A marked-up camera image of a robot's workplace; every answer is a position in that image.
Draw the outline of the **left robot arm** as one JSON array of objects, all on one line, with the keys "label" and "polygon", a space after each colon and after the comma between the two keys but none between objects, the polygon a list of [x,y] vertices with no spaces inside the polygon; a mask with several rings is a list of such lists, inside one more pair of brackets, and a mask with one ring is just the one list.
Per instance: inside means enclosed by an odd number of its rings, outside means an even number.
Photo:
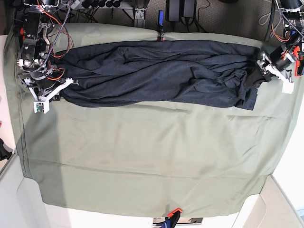
[{"label": "left robot arm", "polygon": [[[271,10],[267,14],[267,31],[264,41],[275,37],[281,46],[268,54],[261,53],[258,82],[268,82],[276,76],[283,81],[283,85],[292,86],[292,72],[295,77],[304,75],[304,2],[302,0],[271,0]],[[283,24],[283,36],[276,33],[274,25],[275,12],[280,14],[278,23]],[[295,63],[295,70],[287,68]]]}]

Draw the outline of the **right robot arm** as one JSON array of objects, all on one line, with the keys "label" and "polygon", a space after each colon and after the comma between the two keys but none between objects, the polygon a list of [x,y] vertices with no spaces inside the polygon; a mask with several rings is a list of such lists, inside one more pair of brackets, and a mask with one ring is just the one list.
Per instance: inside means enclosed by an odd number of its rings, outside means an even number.
[{"label": "right robot arm", "polygon": [[20,82],[38,102],[60,100],[60,91],[71,83],[64,78],[65,70],[52,64],[66,52],[57,54],[55,44],[61,34],[67,36],[67,51],[73,41],[65,27],[72,10],[72,0],[24,0],[29,11],[19,29],[17,65]]}]

